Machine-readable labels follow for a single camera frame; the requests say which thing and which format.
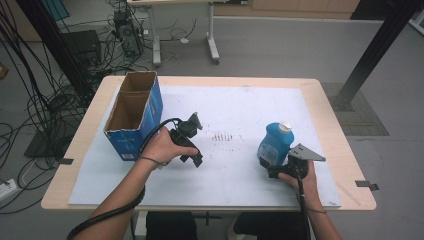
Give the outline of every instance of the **open cardboard box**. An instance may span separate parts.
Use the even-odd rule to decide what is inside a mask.
[[[156,72],[128,73],[104,133],[124,161],[135,161],[146,136],[159,123],[163,103]]]

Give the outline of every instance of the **power strip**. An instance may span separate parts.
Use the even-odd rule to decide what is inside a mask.
[[[14,194],[15,192],[19,191],[18,187],[16,186],[15,180],[10,179],[7,181],[9,185],[6,185],[3,183],[0,185],[0,202],[9,197],[10,195]]]

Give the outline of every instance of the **white bottle cap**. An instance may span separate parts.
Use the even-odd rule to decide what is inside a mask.
[[[280,130],[281,133],[289,133],[291,131],[291,124],[288,122],[280,122],[280,124],[278,124],[278,130]]]

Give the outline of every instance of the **bottle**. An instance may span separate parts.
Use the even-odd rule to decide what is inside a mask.
[[[259,162],[265,168],[269,165],[281,166],[294,141],[291,124],[288,122],[271,123],[266,126],[266,132],[258,149]]]

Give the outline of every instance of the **desk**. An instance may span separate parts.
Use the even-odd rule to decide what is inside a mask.
[[[197,11],[196,6],[199,4],[204,5],[208,4],[208,11],[206,15],[209,17],[209,31],[206,33],[206,39],[209,44],[209,49],[211,52],[212,59],[215,61],[215,63],[219,63],[219,54],[218,49],[216,48],[215,39],[213,36],[213,11],[214,11],[214,4],[213,0],[127,0],[128,5],[130,6],[144,6],[147,9],[147,14],[149,15],[149,22],[151,26],[151,31],[153,35],[153,65],[155,67],[159,67],[161,64],[161,58],[160,58],[160,40],[159,36],[156,32],[156,22],[155,22],[155,12],[154,12],[154,6],[162,8],[162,11],[168,12],[170,15],[172,15],[175,12],[182,11],[182,9],[175,8],[175,5],[185,5],[185,11]]]
[[[74,159],[72,165],[59,166],[43,200],[45,209],[94,209],[94,205],[69,205],[78,171],[85,153],[93,141],[96,129],[124,76],[106,77],[100,85],[65,158]],[[368,188],[358,188],[355,180],[364,176],[340,128],[333,110],[317,80],[287,78],[224,78],[224,77],[168,77],[159,76],[161,86],[252,86],[298,88],[302,91],[321,147],[341,199],[338,210],[373,210],[376,202]]]

